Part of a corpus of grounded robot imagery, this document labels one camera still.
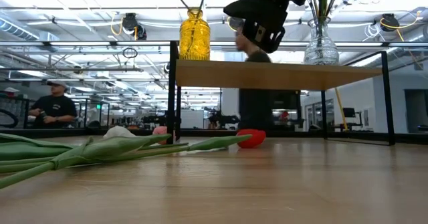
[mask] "black robotic arm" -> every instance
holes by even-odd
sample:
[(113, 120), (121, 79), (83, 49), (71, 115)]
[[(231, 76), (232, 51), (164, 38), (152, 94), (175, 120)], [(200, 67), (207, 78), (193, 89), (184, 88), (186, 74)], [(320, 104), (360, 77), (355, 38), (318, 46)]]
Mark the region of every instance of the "black robotic arm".
[(223, 11), (231, 17), (244, 19), (244, 36), (271, 53), (277, 50), (286, 32), (283, 24), (290, 1), (297, 5), (305, 3), (305, 0), (238, 0)]

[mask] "wooden table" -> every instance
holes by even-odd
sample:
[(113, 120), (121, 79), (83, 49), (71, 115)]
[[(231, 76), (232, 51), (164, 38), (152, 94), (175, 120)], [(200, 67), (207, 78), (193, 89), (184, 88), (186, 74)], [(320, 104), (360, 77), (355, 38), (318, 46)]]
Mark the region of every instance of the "wooden table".
[(381, 68), (177, 60), (177, 85), (328, 90), (382, 74)]
[(258, 149), (64, 169), (0, 190), (0, 223), (422, 224), (427, 155), (409, 144), (270, 138)]

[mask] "clear glass vase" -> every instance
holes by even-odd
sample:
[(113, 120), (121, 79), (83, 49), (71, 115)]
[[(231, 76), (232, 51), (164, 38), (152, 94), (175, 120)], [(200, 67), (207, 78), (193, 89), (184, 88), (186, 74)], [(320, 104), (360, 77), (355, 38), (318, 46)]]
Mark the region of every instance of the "clear glass vase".
[(336, 44), (328, 36), (329, 17), (320, 17), (309, 21), (311, 38), (305, 51), (305, 64), (338, 65), (339, 52)]
[(189, 16), (180, 27), (180, 60), (209, 60), (208, 23), (198, 16), (197, 8), (187, 11)]

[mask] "black t-shirt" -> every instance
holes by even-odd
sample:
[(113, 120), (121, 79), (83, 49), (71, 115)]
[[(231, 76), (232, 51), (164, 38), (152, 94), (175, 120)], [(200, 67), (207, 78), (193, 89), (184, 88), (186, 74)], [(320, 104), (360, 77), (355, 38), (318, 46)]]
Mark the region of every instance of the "black t-shirt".
[[(269, 56), (263, 51), (256, 51), (248, 56), (246, 62), (268, 62)], [(266, 130), (272, 124), (272, 108), (270, 105), (270, 91), (258, 89), (239, 90), (239, 114), (241, 122), (239, 128), (254, 128)]]
[[(60, 117), (65, 115), (77, 116), (76, 107), (74, 106), (73, 100), (69, 99), (66, 96), (54, 97), (54, 96), (44, 96), (41, 97), (35, 104), (31, 107), (32, 110), (39, 108), (44, 110), (47, 116)], [(35, 128), (63, 128), (67, 122), (52, 122), (45, 124), (43, 118), (38, 116), (35, 119), (34, 127)]]

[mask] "man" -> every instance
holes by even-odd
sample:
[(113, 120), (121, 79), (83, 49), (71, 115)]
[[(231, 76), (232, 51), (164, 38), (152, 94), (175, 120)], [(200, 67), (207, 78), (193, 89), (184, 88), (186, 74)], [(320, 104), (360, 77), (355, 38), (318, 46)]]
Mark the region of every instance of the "man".
[[(242, 34), (240, 27), (236, 31), (235, 43), (238, 51), (247, 54), (246, 62), (271, 62), (267, 53)], [(240, 89), (239, 114), (241, 115), (239, 129), (269, 129), (274, 124), (269, 90)]]
[(31, 107), (29, 115), (37, 117), (35, 128), (63, 128), (77, 116), (73, 100), (64, 96), (67, 85), (63, 81), (51, 81), (51, 95), (41, 97)]

